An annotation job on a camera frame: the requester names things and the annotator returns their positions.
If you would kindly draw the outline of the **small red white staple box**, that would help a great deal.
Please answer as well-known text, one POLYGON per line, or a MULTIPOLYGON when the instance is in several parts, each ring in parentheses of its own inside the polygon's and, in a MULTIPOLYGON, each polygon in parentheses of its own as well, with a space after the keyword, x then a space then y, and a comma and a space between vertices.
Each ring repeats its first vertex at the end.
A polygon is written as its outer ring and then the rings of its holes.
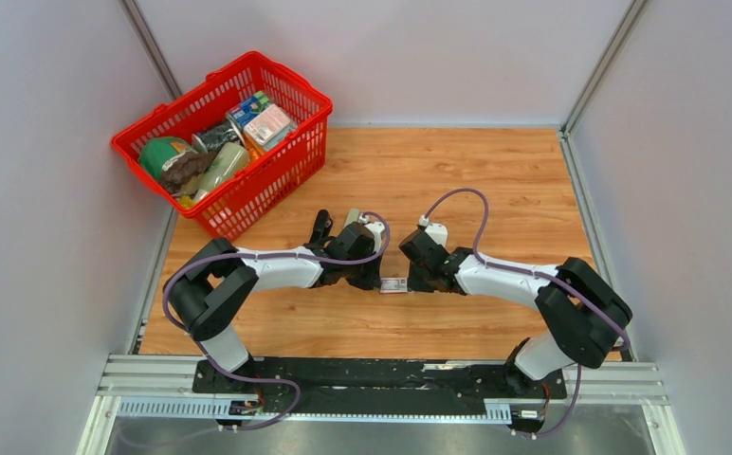
POLYGON ((409 292, 406 278, 382 278, 379 292, 381 294, 407 294, 409 292))

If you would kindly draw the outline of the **black stapler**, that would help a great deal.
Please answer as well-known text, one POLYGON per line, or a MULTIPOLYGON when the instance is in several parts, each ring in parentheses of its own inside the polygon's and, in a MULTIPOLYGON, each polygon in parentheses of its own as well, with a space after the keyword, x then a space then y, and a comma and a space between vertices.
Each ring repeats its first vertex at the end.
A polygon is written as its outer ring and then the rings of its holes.
POLYGON ((311 228, 309 240, 304 244, 308 249, 323 248, 331 239, 329 236, 333 226, 332 217, 327 209, 321 209, 311 228))

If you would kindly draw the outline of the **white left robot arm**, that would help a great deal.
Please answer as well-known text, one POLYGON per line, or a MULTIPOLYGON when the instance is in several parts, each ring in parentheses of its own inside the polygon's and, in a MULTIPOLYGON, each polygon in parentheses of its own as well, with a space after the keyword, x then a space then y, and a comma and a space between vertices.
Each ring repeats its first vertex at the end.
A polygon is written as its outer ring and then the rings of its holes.
POLYGON ((252 384, 254 369, 232 321, 246 299, 266 290, 319 288, 342 280, 371 290, 379 285, 388 238, 385 223, 362 216, 337 236, 322 232, 292 249, 251 250, 214 239, 166 281, 163 304, 218 366, 220 384, 243 392, 252 384))

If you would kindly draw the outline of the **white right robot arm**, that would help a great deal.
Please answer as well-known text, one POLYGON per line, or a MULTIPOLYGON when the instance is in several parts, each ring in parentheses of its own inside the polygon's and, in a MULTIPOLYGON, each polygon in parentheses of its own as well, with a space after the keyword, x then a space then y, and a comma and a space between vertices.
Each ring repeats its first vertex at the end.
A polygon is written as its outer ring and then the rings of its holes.
POLYGON ((531 265, 445 248, 447 236, 418 227, 399 245, 410 262, 409 288, 515 302, 540 313, 547 330, 507 359, 506 387, 525 397, 548 374, 577 364, 597 369, 631 322, 627 303, 585 261, 531 265))

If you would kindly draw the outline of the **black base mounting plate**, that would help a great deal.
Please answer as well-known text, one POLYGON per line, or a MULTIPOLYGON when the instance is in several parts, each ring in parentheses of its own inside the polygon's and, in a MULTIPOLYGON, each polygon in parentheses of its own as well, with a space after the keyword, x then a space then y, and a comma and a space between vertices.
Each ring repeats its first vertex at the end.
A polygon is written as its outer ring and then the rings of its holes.
POLYGON ((374 358, 262 357, 237 372, 242 377, 280 378, 256 385, 229 379, 207 360, 198 362, 197 393, 253 393, 266 412, 294 404, 295 413, 471 416, 487 399, 563 399, 563 375, 540 382, 508 374, 500 362, 374 358))

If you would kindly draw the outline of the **pale green bottle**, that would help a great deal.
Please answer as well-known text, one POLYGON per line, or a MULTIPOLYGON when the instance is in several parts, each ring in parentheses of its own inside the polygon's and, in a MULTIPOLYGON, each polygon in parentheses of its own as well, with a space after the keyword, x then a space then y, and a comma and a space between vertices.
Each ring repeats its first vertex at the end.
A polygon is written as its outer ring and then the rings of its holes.
POLYGON ((244 169, 250 161, 248 150, 237 143, 226 143, 218 152, 208 169, 202 175, 198 189, 193 196, 198 203, 216 188, 244 169))

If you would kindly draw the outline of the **pink white carton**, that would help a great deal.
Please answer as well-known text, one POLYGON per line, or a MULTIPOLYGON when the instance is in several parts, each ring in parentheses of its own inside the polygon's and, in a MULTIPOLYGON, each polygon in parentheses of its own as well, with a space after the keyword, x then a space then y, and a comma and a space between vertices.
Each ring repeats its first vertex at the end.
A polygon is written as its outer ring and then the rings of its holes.
POLYGON ((244 133, 259 149, 268 152, 296 129, 296 122, 280 106, 269 104, 244 127, 244 133))

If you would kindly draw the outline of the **red plastic shopping basket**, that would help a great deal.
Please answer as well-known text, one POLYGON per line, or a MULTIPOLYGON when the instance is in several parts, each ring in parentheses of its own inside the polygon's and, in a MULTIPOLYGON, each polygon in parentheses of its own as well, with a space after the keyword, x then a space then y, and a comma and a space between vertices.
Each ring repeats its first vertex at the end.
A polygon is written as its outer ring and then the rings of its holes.
POLYGON ((233 241, 322 168, 333 102, 288 66, 251 50, 209 73, 178 99, 157 106, 116 133, 110 144, 146 188, 212 237, 233 241), (138 162, 155 137, 181 137, 211 127, 244 98, 264 91, 297 128, 276 147, 190 209, 180 205, 138 162))

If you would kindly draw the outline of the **blue green box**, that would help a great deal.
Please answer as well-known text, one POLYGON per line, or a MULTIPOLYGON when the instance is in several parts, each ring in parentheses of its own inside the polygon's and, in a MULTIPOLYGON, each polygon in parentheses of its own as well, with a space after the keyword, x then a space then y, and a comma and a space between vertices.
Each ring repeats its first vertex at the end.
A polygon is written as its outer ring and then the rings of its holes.
POLYGON ((257 91, 228 110, 225 118, 238 128, 244 129, 271 104, 271 99, 264 91, 257 91))

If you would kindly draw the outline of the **dark patterned can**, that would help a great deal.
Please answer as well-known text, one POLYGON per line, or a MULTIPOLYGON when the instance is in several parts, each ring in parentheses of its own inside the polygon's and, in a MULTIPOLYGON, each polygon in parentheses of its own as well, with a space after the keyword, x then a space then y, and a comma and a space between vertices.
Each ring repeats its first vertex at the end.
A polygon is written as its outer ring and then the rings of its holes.
POLYGON ((192 146, 203 154, 216 154, 228 143, 243 145, 237 126, 229 119, 192 135, 192 146))

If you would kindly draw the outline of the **brown crumpled bag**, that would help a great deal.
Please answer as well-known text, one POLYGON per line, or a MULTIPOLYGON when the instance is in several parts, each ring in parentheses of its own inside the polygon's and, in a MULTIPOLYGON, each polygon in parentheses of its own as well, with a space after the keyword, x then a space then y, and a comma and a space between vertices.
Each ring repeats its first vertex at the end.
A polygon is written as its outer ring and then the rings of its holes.
POLYGON ((185 152, 167 159, 156 181, 171 196, 192 194, 216 154, 185 152))

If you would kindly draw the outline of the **green round package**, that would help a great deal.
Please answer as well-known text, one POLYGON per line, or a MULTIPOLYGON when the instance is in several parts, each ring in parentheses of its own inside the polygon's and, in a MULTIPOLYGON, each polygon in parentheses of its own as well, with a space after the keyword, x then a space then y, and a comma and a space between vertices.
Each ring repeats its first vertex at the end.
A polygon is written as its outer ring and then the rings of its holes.
POLYGON ((161 136, 152 138, 144 144, 137 162, 153 179, 158 180, 180 158, 197 154, 194 147, 184 139, 161 136))

